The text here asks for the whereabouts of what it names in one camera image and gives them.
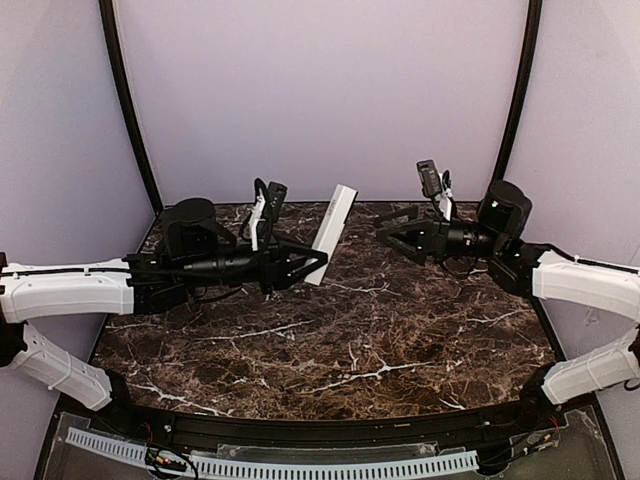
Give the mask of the white remote control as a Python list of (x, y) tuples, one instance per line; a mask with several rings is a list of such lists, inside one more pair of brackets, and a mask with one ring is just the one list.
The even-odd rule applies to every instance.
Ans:
[(313, 250), (327, 255), (327, 263), (309, 273), (304, 279), (306, 283), (314, 286), (321, 284), (357, 194), (357, 190), (346, 185), (336, 186), (312, 245)]

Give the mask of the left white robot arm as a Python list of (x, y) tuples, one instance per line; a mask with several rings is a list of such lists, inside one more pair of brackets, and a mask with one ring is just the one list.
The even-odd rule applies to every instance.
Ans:
[(94, 264), (38, 267), (1, 263), (1, 364), (21, 371), (92, 411), (126, 401), (117, 374), (93, 367), (55, 345), (34, 318), (85, 313), (160, 314), (199, 289), (256, 282), (284, 290), (326, 266), (327, 253), (272, 235), (277, 208), (259, 198), (246, 243), (216, 219), (204, 198), (183, 200), (160, 216), (161, 248)]

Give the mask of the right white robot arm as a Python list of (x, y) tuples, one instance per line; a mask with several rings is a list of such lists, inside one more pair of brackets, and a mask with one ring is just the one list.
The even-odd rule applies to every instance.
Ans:
[[(521, 240), (532, 208), (514, 184), (491, 183), (474, 222), (441, 214), (418, 214), (415, 207), (374, 222), (381, 243), (418, 264), (427, 259), (483, 259), (492, 280), (521, 298), (563, 300), (639, 319), (639, 271), (571, 256), (551, 244)], [(593, 391), (639, 377), (639, 331), (573, 360), (540, 368), (522, 388), (530, 408), (553, 407)]]

